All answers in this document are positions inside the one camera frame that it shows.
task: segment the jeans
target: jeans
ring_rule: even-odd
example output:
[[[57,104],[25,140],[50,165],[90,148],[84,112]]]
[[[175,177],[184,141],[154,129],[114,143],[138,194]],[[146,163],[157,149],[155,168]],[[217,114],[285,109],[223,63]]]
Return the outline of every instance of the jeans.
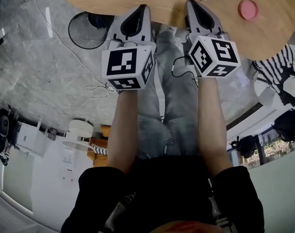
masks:
[[[153,69],[144,90],[138,92],[138,154],[139,159],[163,155],[198,155],[197,115],[198,89],[187,73],[180,78],[171,74],[173,62],[183,56],[175,45],[170,31],[156,38],[156,61],[160,82],[165,94],[165,115],[161,120]],[[184,59],[175,64],[179,76],[190,69]]]

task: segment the white cabinet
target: white cabinet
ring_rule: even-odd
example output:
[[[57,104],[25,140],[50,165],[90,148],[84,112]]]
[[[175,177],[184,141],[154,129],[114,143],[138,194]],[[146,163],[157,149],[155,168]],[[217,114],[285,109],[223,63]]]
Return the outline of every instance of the white cabinet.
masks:
[[[20,130],[17,136],[16,148],[36,157],[43,157],[46,134],[40,131],[41,122],[37,127],[18,122]]]

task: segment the floor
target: floor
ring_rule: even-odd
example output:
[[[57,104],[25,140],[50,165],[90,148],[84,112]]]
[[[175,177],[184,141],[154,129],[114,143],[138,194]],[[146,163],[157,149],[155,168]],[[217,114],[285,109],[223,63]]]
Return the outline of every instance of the floor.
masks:
[[[75,46],[67,33],[71,18],[80,12],[65,0],[36,0],[41,12],[50,21],[63,44],[73,50],[80,60],[101,80],[101,51],[83,50]],[[74,109],[88,98],[104,97],[106,90],[85,90],[87,85],[99,85],[91,73],[62,45],[47,26],[34,0],[1,0],[0,30],[5,31],[0,46],[0,99],[18,110],[21,117],[63,132],[73,117],[94,118],[95,130],[100,124],[111,125],[117,94],[110,92],[107,98],[90,99],[82,107]],[[185,42],[185,30],[178,30],[177,45]],[[219,81],[222,109],[228,123],[235,120],[257,103],[250,80],[246,77],[248,60],[243,68],[231,77]],[[164,95],[157,83],[164,111]]]

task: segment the striped cloth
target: striped cloth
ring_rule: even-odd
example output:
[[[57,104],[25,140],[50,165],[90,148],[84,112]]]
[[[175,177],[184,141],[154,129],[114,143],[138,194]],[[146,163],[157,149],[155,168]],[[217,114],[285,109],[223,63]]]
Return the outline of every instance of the striped cloth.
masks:
[[[95,151],[95,153],[97,153],[97,154],[108,155],[107,149],[105,149],[105,148],[101,148],[101,147],[99,147],[99,146],[97,146],[97,145],[94,145],[93,147],[94,147],[94,151]]]
[[[291,103],[295,106],[295,97],[284,90],[284,82],[295,76],[295,59],[289,44],[274,57],[264,61],[252,61],[255,69],[254,82],[264,83],[273,89],[284,105]]]

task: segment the round wooden table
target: round wooden table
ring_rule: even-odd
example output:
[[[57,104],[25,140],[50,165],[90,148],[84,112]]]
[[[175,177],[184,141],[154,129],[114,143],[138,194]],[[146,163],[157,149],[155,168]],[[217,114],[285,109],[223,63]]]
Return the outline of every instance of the round wooden table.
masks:
[[[185,28],[184,5],[187,0],[67,1],[87,12],[118,16],[140,4],[147,4],[151,9],[153,21]],[[224,31],[236,42],[241,56],[252,60],[265,60],[276,55],[295,30],[295,0],[253,0],[259,7],[258,17],[253,21],[247,21],[239,15],[240,1],[201,2],[219,17]]]

